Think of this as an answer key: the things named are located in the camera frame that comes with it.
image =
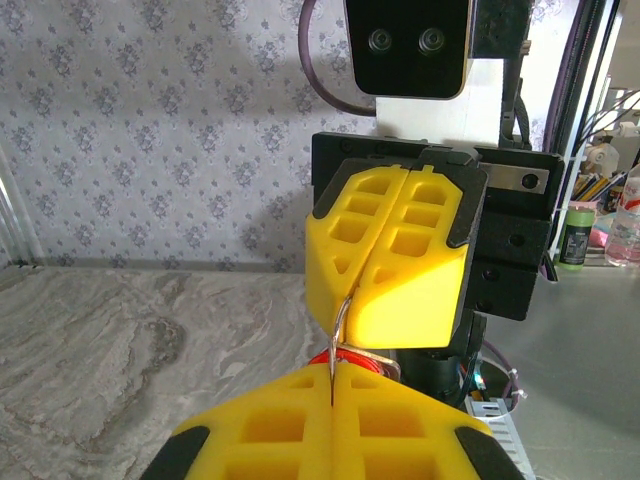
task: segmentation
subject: white mounting plate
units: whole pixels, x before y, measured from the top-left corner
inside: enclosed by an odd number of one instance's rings
[[[464,89],[452,100],[378,97],[378,135],[449,146],[496,147],[504,62],[469,61]]]

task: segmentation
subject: black cable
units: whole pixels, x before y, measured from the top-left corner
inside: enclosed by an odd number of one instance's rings
[[[524,104],[524,100],[520,94],[516,96],[513,110],[516,114],[516,120],[518,120],[518,126],[520,127],[522,145],[529,147],[531,146],[531,123],[529,121],[529,114],[527,113],[527,106]]]
[[[591,115],[585,122],[585,128],[582,129],[580,135],[584,135],[584,132],[587,131],[587,127],[588,131],[591,131],[591,129],[593,129],[608,113],[617,110],[620,105],[622,105],[624,102],[629,100],[634,95],[637,95],[638,93],[640,93],[640,90],[631,90],[630,92],[625,93],[622,97],[616,100],[610,108],[599,110]]]
[[[636,158],[633,161],[633,164],[631,165],[631,168],[633,168],[636,165],[638,165],[638,163],[640,163],[640,149],[638,149],[638,153],[636,153]]]
[[[462,386],[460,387],[460,393],[458,394],[458,398],[454,403],[456,408],[460,408],[464,403],[467,395],[469,395],[469,390],[471,390],[471,380],[473,380],[473,372],[476,369],[476,361],[478,360],[478,352],[475,352],[471,355],[469,359],[469,363],[467,364],[467,374],[464,376],[464,380],[462,381]]]
[[[542,256],[542,264],[544,265],[544,269],[547,272],[547,280],[553,283],[557,283],[558,272],[556,272],[556,267],[551,261],[551,256],[549,255],[548,251],[544,252],[544,255]]]
[[[594,135],[597,135],[599,133],[604,132],[607,128],[609,128],[611,125],[616,124],[618,121],[620,121],[620,119],[624,118],[626,115],[629,114],[629,112],[631,110],[633,110],[635,108],[635,106],[640,103],[640,97],[638,98],[638,100],[636,100],[635,102],[633,102],[633,105],[631,105],[629,108],[627,108],[624,112],[622,112],[620,115],[618,115],[614,120],[611,120],[609,123],[607,123],[604,127],[600,128],[599,130],[596,130],[595,132],[591,132],[588,133],[586,136],[582,137],[580,140],[578,140],[578,149],[582,146],[582,144],[584,142],[586,142],[589,137],[593,137]]]

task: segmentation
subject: yellow foam pad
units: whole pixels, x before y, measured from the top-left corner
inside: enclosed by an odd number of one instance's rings
[[[484,423],[361,367],[311,365],[191,418],[186,480],[477,480],[455,429]]]
[[[342,341],[360,348],[449,344],[468,246],[447,238],[462,192],[432,166],[377,167],[353,175],[329,214],[307,218],[306,299],[333,332],[353,302]]]
[[[462,192],[432,169],[409,174],[369,255],[346,321],[351,345],[449,345],[468,246],[447,246]]]
[[[333,333],[340,305],[353,294],[408,175],[399,166],[352,175],[326,217],[307,218],[306,301],[327,333]]]

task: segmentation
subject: pink object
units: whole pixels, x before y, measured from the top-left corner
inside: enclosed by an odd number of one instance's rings
[[[589,245],[592,247],[604,247],[607,244],[607,237],[609,235],[597,228],[591,229],[591,235],[589,235]]]

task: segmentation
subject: plastic bottle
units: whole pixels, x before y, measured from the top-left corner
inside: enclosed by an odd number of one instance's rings
[[[640,266],[640,165],[627,178],[605,247],[609,263]]]

